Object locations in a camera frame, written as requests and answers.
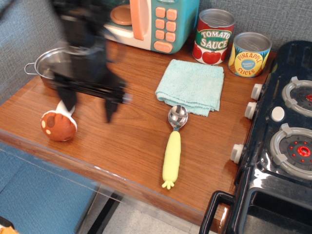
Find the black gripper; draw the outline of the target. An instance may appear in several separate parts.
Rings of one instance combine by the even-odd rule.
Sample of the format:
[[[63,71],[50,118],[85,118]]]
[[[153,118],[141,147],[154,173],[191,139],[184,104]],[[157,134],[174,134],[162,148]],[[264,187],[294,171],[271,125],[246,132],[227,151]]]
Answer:
[[[55,73],[57,92],[65,107],[71,111],[77,103],[77,92],[105,99],[107,122],[111,122],[119,103],[132,100],[124,91],[126,81],[114,74],[107,63],[106,48],[93,47],[82,49],[67,47],[65,51],[71,58],[73,78]]]

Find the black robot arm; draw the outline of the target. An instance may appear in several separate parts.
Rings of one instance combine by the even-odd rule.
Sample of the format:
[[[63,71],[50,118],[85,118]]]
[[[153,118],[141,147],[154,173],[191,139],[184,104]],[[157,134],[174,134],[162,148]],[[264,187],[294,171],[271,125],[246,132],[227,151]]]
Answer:
[[[125,93],[126,81],[113,73],[108,63],[104,28],[109,20],[109,9],[102,0],[51,0],[58,17],[66,45],[67,62],[51,65],[59,97],[68,111],[77,103],[77,93],[105,100],[107,122],[120,103],[129,100]]]

